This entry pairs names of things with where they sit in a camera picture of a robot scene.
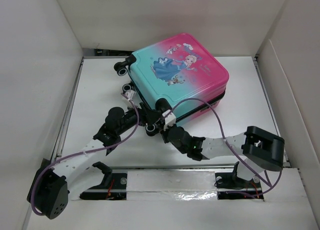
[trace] cartoon character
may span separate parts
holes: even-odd
[[[168,51],[166,51],[166,54],[172,54],[173,52],[175,52],[178,48],[177,47],[170,47],[170,49]]]
[[[190,44],[188,44],[188,43],[184,43],[183,46],[184,46],[185,48],[188,48],[189,50],[193,50],[193,49],[194,49],[194,48],[193,48]]]
[[[168,86],[173,85],[173,84],[183,84],[186,80],[180,81],[178,79],[178,75],[175,75],[174,78],[172,80],[168,81]]]
[[[171,58],[162,58],[159,57],[158,61],[153,62],[153,66],[151,69],[153,70],[155,76],[158,79],[163,81],[169,82],[172,81],[172,78],[177,75],[181,70],[194,70],[195,72],[197,69],[190,68],[192,64],[197,61],[197,57],[194,55],[188,55],[185,57],[185,60],[179,61]]]

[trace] children's suitcase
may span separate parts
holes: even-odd
[[[229,79],[227,70],[187,33],[134,51],[114,69],[119,76],[128,72],[131,83],[125,84],[123,91],[134,87],[150,109],[155,109],[160,98],[165,98],[171,107],[187,98],[199,98],[216,106],[225,95]],[[203,102],[185,101],[174,111],[176,122],[193,119],[206,109]]]

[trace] cartoon princess print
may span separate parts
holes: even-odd
[[[155,76],[158,79],[163,81],[169,82],[172,81],[172,78],[177,75],[180,71],[186,70],[194,70],[195,72],[197,69],[194,67],[190,68],[192,64],[197,61],[197,57],[194,55],[188,55],[185,57],[185,60],[179,61],[171,58],[162,58],[159,57],[158,61],[153,62],[152,70]]]

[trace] black bracket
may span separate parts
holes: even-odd
[[[100,161],[94,163],[92,166],[101,170],[101,172],[104,174],[101,184],[108,185],[111,182],[112,169]]]
[[[31,192],[40,173],[50,164],[47,159],[42,160],[41,167],[36,171],[30,187],[27,201],[31,202]],[[52,169],[46,171],[40,179],[34,196],[34,205],[49,219],[55,219],[68,204],[68,184],[65,176],[56,175]]]
[[[180,153],[186,154],[188,158],[195,161],[207,159],[201,154],[202,143],[205,137],[190,136],[183,127],[173,125],[167,130],[167,139]]]
[[[144,124],[147,123],[148,126],[152,126],[162,117],[162,113],[160,111],[150,109],[143,102],[140,103],[140,107],[141,111],[139,117],[141,117],[141,119],[144,121]]]
[[[126,113],[121,107],[113,107],[109,110],[104,124],[100,127],[94,140],[99,140],[103,146],[107,147],[121,141],[120,135],[126,132],[137,123],[137,116],[133,109]],[[116,147],[106,150],[106,155],[111,153]]]
[[[244,194],[239,191],[245,191],[246,194],[256,195],[262,193],[261,190],[248,190],[252,188],[261,189],[260,182],[255,183],[253,179],[250,181],[237,177],[239,162],[234,165],[232,172],[216,172],[215,173],[215,186],[218,190],[218,200],[223,199],[246,199]]]
[[[248,126],[243,155],[259,167],[279,172],[283,168],[285,140],[256,126]]]

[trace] red wire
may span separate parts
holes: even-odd
[[[105,199],[107,199],[107,198],[111,195],[111,194],[110,194],[110,190],[112,189],[112,186],[114,185],[114,182],[115,182],[115,180],[113,179],[112,182],[111,182],[110,187],[108,188],[108,194],[106,195],[106,198],[105,198]]]
[[[248,185],[246,186],[246,191],[248,192]],[[246,199],[247,197],[246,197],[246,196],[244,196],[244,198]]]
[[[258,195],[258,189],[257,189],[257,186],[256,186],[253,182],[251,182],[251,184],[254,186],[254,188],[255,188],[255,192],[256,192],[256,194]]]

